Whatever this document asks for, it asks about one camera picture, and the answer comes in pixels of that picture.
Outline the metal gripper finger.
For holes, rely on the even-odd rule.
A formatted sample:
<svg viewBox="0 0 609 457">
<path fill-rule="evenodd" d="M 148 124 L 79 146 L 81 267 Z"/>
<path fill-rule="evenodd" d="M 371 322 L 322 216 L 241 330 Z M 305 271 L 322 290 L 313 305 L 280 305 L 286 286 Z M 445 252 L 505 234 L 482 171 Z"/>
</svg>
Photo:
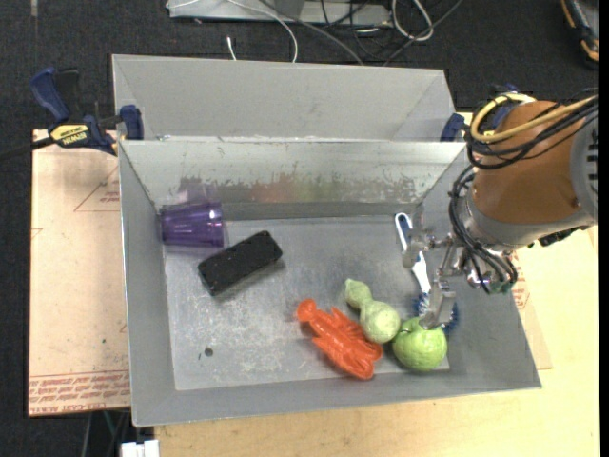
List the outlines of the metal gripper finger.
<svg viewBox="0 0 609 457">
<path fill-rule="evenodd" d="M 456 292 L 444 279 L 422 284 L 420 325 L 425 329 L 451 330 L 457 323 Z"/>
<path fill-rule="evenodd" d="M 428 239 L 424 231 L 418 228 L 403 228 L 402 262 L 405 268 L 413 268 L 428 248 Z"/>
</svg>

